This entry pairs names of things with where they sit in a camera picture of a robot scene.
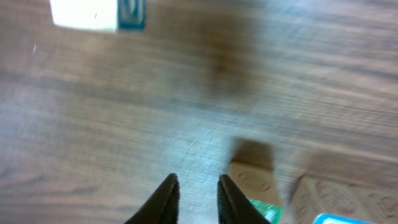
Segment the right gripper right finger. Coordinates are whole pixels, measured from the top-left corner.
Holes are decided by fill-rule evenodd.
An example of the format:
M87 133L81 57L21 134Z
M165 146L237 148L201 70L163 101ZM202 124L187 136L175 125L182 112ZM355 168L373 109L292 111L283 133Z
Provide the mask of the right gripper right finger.
M217 207L220 224L271 224L226 174L219 176Z

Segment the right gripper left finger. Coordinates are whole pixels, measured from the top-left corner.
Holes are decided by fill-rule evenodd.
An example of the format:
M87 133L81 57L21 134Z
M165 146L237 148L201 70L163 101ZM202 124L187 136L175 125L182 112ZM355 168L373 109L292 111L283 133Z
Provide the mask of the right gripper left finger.
M179 201L178 176L171 173L125 224L177 224Z

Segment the green letter Z block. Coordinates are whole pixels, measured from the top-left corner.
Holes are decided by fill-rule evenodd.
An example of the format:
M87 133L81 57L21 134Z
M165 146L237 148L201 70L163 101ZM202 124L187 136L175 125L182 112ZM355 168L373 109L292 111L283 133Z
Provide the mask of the green letter Z block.
M267 221L271 224L279 223L283 204L272 169L232 162L229 164L228 174Z

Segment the blue letter P block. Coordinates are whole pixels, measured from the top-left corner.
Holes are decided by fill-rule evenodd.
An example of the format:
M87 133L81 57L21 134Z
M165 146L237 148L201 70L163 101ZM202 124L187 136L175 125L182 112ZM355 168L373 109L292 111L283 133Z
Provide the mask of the blue letter P block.
M368 223L397 224L397 191L303 176L290 201L296 223L313 223L322 213Z

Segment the white letter A block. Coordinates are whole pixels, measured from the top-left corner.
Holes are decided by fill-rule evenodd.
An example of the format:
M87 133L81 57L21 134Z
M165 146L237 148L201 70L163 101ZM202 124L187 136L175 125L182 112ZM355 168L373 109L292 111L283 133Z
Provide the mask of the white letter A block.
M143 30L146 0L50 0L56 26L99 32Z

